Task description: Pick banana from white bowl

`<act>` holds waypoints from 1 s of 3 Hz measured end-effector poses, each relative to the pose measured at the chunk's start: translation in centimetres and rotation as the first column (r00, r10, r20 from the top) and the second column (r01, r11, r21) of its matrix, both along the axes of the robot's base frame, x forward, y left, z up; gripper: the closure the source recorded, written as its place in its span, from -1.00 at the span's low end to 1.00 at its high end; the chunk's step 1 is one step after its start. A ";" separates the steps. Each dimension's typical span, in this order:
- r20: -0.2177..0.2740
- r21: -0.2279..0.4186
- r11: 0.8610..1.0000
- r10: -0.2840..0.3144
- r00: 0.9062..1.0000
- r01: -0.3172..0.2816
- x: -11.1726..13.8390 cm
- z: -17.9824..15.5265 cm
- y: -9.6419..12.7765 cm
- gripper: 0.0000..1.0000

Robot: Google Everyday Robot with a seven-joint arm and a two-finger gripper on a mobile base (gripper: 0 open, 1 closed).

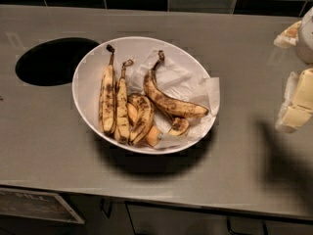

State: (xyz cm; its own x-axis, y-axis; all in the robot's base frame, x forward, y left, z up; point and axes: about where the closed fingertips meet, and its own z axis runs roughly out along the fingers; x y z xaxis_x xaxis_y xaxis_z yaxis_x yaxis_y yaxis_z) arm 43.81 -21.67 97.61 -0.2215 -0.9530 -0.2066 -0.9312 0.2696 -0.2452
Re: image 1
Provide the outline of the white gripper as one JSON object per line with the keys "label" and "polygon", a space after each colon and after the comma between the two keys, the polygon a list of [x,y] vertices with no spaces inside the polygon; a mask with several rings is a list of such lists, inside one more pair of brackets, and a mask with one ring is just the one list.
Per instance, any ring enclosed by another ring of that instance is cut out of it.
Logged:
{"label": "white gripper", "polygon": [[[298,57],[306,64],[313,63],[313,7],[301,21],[293,23],[275,40],[274,45],[290,48],[296,45]],[[283,133],[294,133],[313,117],[313,69],[293,71],[287,81],[284,103],[275,127]]]}

